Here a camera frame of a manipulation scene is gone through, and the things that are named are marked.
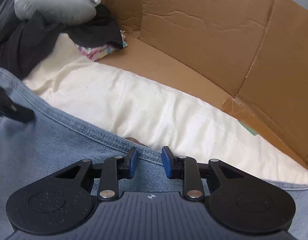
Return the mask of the light blue denim jeans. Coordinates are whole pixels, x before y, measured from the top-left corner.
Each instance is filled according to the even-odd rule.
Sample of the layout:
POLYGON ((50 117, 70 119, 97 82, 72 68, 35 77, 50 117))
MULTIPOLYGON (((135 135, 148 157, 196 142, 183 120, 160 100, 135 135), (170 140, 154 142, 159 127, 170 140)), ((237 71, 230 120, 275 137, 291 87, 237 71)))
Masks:
MULTIPOLYGON (((6 202, 12 193, 81 159, 102 163, 136 147, 139 154, 136 174, 132 180, 119 182, 121 190, 182 191, 181 180, 166 177, 160 152, 137 146, 50 106, 3 68, 0 68, 0 87, 15 103, 35 113, 35 120, 26 124, 0 116, 0 239, 6 239, 14 231, 6 216, 6 202)), ((289 232, 297 239, 308 239, 308 185, 267 181, 293 197, 296 214, 289 232)))

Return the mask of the black garment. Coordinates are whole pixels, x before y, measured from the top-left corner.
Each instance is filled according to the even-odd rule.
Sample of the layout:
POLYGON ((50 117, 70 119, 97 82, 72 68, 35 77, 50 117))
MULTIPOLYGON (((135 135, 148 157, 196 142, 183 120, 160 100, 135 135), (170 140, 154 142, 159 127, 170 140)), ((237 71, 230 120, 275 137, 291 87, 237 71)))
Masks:
POLYGON ((66 33, 75 44, 98 47, 105 44, 123 49, 119 25, 104 5, 89 22, 69 26, 48 22, 36 12, 30 20, 21 21, 15 13, 0 31, 0 67, 19 79, 26 78, 34 67, 53 51, 59 34, 66 33))

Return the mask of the pastel patterned cloth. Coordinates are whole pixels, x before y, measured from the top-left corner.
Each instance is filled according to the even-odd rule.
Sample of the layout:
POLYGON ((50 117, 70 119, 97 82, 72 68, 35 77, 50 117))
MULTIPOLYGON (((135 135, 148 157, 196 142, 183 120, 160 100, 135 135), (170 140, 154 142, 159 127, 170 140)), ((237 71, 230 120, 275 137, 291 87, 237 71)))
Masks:
POLYGON ((103 57, 106 57, 107 55, 118 50, 117 48, 114 48, 112 45, 109 44, 105 44, 103 46, 95 48, 85 48, 79 46, 78 44, 75 44, 75 46, 78 49, 78 51, 80 51, 81 55, 87 57, 89 60, 92 61, 98 61, 103 57))

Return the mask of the grey plush cloth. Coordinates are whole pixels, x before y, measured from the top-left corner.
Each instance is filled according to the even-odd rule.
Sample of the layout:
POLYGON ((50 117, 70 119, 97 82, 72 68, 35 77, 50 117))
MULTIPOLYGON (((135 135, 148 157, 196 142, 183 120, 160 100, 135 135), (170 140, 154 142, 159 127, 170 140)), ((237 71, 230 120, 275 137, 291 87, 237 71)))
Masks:
POLYGON ((48 21, 80 25, 92 20, 101 0, 14 0, 14 11, 20 20, 31 19, 36 12, 48 21))

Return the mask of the cream bear print bedsheet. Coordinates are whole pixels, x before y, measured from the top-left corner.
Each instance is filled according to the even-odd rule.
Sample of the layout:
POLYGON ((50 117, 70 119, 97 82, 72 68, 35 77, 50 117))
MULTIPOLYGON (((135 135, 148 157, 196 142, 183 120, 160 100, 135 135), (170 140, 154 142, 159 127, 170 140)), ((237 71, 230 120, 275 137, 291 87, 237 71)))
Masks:
POLYGON ((258 178, 308 184, 308 169, 216 107, 83 56, 66 34, 24 80, 51 106, 154 150, 218 158, 258 178))

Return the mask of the brown cardboard box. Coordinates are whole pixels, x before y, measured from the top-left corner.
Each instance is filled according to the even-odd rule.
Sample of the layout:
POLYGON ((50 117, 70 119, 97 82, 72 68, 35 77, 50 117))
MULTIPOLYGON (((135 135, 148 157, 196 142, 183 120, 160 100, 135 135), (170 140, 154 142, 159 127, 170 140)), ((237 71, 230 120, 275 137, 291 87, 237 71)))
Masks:
POLYGON ((308 168, 308 0, 102 0, 102 59, 214 105, 308 168))

